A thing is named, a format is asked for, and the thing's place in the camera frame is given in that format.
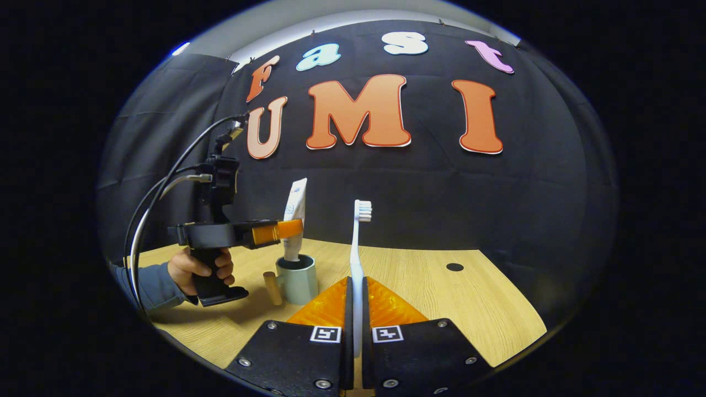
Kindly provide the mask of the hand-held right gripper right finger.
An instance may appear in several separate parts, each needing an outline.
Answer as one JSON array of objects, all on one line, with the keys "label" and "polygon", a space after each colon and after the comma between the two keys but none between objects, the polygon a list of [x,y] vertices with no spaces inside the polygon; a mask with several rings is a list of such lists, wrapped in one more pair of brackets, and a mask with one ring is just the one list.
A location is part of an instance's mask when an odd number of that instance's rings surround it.
[{"label": "hand-held right gripper right finger", "polygon": [[448,318],[426,319],[368,277],[362,381],[377,395],[462,395],[491,365]]}]

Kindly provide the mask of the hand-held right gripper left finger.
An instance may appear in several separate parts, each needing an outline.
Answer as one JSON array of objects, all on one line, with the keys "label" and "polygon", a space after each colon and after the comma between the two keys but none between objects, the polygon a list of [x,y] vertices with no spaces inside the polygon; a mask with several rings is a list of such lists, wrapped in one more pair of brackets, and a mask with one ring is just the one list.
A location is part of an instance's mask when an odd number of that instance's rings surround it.
[{"label": "hand-held right gripper left finger", "polygon": [[267,320],[228,364],[239,381],[273,394],[340,394],[353,385],[350,277],[336,282],[342,326]]}]

